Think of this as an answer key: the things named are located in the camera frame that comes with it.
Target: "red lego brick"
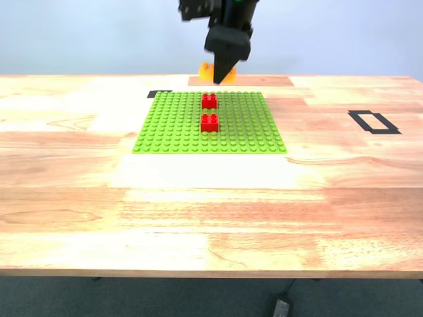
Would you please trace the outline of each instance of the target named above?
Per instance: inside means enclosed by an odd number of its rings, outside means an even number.
[[[203,94],[201,98],[203,109],[217,109],[217,98],[215,94]]]
[[[219,118],[216,114],[201,116],[201,132],[219,132]]]

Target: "black rectangle outline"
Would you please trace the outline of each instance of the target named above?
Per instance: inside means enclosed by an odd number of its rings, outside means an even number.
[[[370,110],[349,110],[348,114],[360,127],[362,127],[364,131],[368,131],[371,134],[402,134],[398,128],[393,125],[387,118],[382,116],[382,114],[374,114]],[[360,117],[361,114],[373,114],[373,116],[378,119],[387,129],[373,129],[363,120],[363,118]]]

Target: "gray floor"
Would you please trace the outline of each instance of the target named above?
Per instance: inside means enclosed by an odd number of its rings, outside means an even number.
[[[4,317],[267,317],[285,279],[0,277]],[[418,280],[299,279],[294,317],[421,317]]]

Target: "wooden table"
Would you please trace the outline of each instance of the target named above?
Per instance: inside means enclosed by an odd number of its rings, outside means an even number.
[[[133,155],[150,90],[261,91],[288,154]],[[0,77],[0,273],[423,278],[423,84]]]

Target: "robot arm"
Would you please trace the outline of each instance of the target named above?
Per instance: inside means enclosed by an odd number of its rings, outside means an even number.
[[[239,61],[249,58],[251,19],[258,1],[179,0],[183,21],[210,18],[204,49],[214,53],[215,84],[220,84]]]

